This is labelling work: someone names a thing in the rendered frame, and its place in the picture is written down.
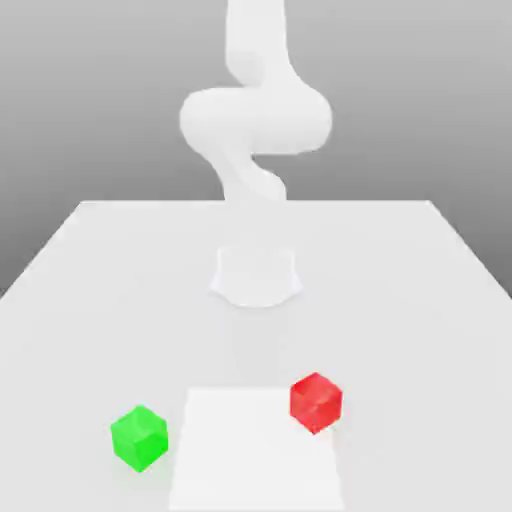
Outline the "small red cube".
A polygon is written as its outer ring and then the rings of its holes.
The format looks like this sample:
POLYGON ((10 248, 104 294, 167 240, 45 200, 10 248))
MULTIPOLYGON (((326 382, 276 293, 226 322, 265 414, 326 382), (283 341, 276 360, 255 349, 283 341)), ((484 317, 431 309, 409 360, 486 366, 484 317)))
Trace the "small red cube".
POLYGON ((341 418, 343 391, 314 372, 290 388, 290 415, 316 435, 341 418))

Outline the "small green cube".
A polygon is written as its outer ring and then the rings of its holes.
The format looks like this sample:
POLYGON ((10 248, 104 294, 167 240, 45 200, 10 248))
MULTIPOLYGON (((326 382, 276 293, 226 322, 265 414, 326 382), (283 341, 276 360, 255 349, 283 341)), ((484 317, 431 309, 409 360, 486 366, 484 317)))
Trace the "small green cube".
POLYGON ((110 425, 113 451, 137 472, 145 471, 169 449, 167 422, 143 405, 110 425))

